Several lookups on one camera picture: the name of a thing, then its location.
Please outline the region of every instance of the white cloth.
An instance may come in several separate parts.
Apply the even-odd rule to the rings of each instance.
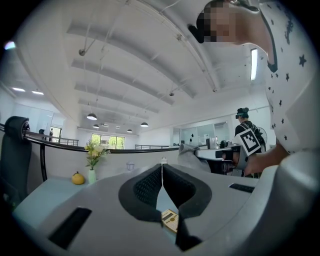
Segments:
[[[197,171],[211,173],[208,162],[196,157],[195,152],[197,150],[200,150],[198,146],[181,144],[179,147],[178,165],[188,167]]]
[[[266,70],[271,128],[288,153],[319,147],[319,58],[302,25],[279,2],[260,4],[271,29],[277,68]]]

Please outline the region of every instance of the black chair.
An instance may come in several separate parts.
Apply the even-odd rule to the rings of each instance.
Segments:
[[[29,118],[12,116],[4,125],[0,162],[1,196],[17,206],[27,193],[27,178],[32,145],[24,136]]]

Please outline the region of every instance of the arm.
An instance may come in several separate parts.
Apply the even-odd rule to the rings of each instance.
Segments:
[[[276,140],[274,148],[264,153],[253,154],[249,157],[244,174],[262,173],[262,171],[269,166],[279,165],[288,155],[280,142]]]

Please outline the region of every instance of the chair headrest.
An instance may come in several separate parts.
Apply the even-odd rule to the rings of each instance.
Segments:
[[[23,132],[29,128],[29,118],[21,116],[11,116],[4,124],[4,132],[16,141],[23,141]]]

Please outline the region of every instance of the vase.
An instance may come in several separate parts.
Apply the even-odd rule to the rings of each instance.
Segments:
[[[96,180],[97,180],[96,171],[95,170],[89,170],[89,172],[88,172],[89,184],[95,183]]]

